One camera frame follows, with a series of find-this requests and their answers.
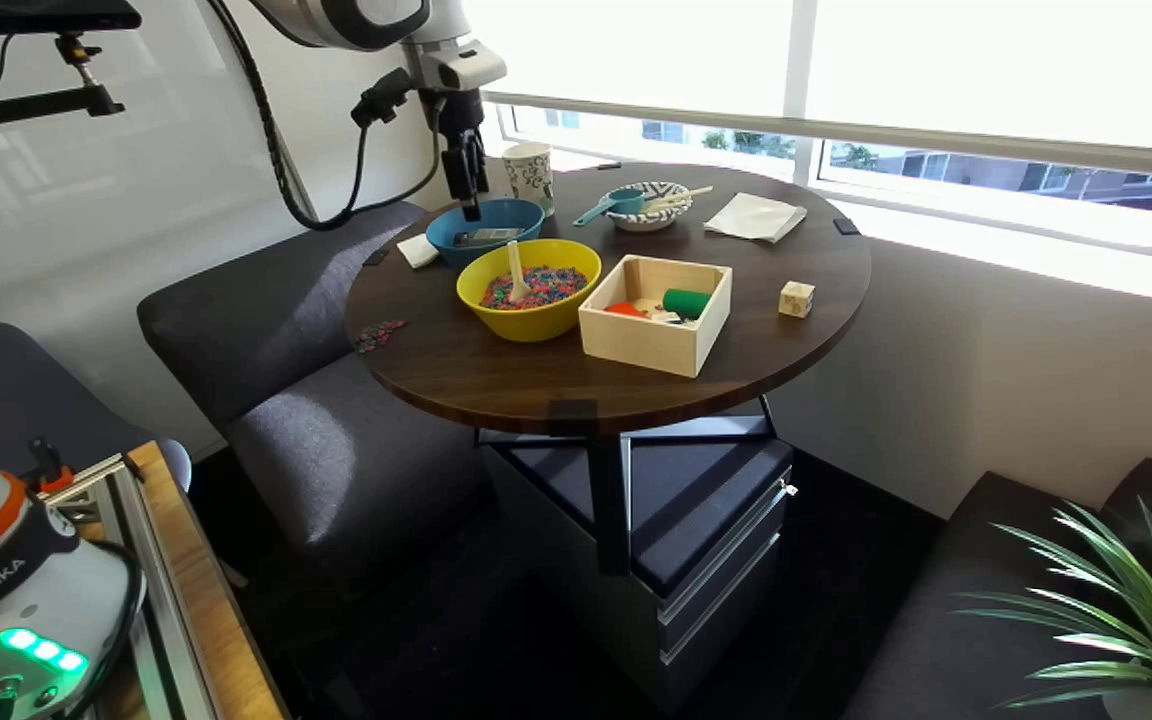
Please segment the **floor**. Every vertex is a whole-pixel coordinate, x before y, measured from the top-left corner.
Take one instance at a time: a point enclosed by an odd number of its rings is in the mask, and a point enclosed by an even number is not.
[[[942,521],[798,456],[788,553],[761,611],[677,720],[832,720],[845,711]],[[231,456],[197,475],[217,553],[298,717],[658,720],[551,603],[497,507],[469,518],[375,596],[336,603],[280,547]]]

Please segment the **wooden box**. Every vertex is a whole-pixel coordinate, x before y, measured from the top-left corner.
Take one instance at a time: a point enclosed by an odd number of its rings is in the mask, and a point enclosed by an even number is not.
[[[664,294],[708,294],[703,314],[686,325],[613,314],[615,305],[664,305]],[[580,305],[580,347],[613,364],[674,376],[702,376],[713,344],[732,318],[732,270],[664,257],[624,257]]]

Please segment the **potted plant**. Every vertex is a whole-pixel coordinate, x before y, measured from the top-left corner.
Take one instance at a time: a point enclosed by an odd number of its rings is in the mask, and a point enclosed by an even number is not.
[[[1055,589],[1029,593],[971,593],[971,618],[1042,623],[1052,630],[1060,644],[1083,647],[1083,660],[1065,660],[1035,668],[1033,681],[1052,684],[1017,699],[1060,706],[1100,696],[1108,708],[1116,696],[1152,694],[1152,507],[1139,504],[1145,547],[1134,547],[1116,529],[1079,504],[1055,507],[1055,523],[1072,545],[1002,523],[1002,533],[1026,539],[1052,577]]]

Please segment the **green light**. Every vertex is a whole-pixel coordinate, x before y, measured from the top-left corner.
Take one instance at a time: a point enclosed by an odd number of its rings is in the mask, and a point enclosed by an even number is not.
[[[33,647],[39,637],[27,632],[27,630],[3,630],[0,640],[3,640],[8,647]]]
[[[80,652],[64,652],[62,660],[55,660],[55,668],[64,668],[64,673],[80,673],[87,660],[80,655]]]
[[[62,644],[39,640],[39,644],[33,647],[33,655],[38,655],[38,660],[52,660],[52,655],[62,655]]]

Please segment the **round wooden table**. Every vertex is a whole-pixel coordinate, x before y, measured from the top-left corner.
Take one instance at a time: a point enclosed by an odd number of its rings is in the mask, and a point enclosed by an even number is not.
[[[634,180],[677,180],[713,187],[693,212],[652,236],[615,231],[613,221],[571,228],[607,187]],[[736,193],[806,203],[809,221],[781,246],[749,246],[703,231]],[[548,344],[497,342],[461,300],[455,270],[409,270],[399,252],[375,252],[349,296],[349,338],[404,321],[367,355],[374,376],[409,403],[503,432],[551,432],[589,439],[595,475],[595,523],[606,563],[627,555],[627,475],[624,432],[725,413],[757,400],[816,364],[857,321],[873,260],[870,241],[824,196],[732,170],[702,164],[615,164],[562,171],[551,180],[556,217],[548,236],[594,246],[613,270],[624,252],[674,257],[732,270],[732,318],[698,380],[594,362],[571,327]],[[816,286],[813,318],[775,314],[781,286]]]

